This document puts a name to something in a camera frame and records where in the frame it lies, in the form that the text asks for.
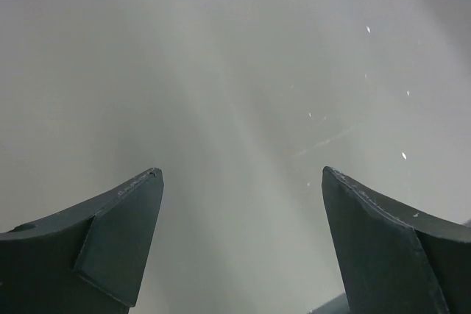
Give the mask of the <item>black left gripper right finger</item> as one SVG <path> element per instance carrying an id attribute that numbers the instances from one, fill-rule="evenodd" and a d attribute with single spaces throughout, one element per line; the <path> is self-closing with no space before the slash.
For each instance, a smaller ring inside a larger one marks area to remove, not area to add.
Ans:
<path id="1" fill-rule="evenodd" d="M 429 215 L 331 167 L 322 196 L 343 313 L 469 313 L 470 225 Z"/>

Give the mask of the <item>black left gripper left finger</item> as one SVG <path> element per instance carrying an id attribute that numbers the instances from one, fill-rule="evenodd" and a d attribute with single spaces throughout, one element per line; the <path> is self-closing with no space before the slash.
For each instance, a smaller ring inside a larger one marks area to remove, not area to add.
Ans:
<path id="1" fill-rule="evenodd" d="M 128 313 L 163 196 L 150 168 L 112 190 L 1 234 L 2 313 Z"/>

